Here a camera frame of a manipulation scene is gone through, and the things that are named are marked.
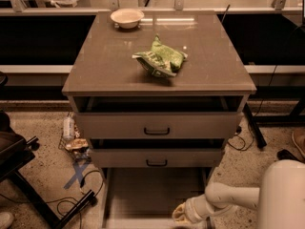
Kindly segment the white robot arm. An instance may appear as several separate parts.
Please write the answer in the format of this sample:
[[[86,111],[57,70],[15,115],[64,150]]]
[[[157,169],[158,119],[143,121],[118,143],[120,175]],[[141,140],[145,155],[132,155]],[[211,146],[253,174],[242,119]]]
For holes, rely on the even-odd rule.
[[[239,207],[256,210],[257,229],[305,229],[305,164],[289,159],[273,163],[258,188],[211,182],[203,195],[178,205],[173,220],[195,224]]]

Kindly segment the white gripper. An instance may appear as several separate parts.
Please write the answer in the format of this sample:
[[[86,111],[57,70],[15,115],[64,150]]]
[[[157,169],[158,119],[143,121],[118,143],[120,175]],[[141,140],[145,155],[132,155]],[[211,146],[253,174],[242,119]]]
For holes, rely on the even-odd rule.
[[[188,198],[184,203],[179,204],[172,213],[172,218],[179,223],[198,223],[207,217],[213,216],[217,208],[210,204],[204,195]]]

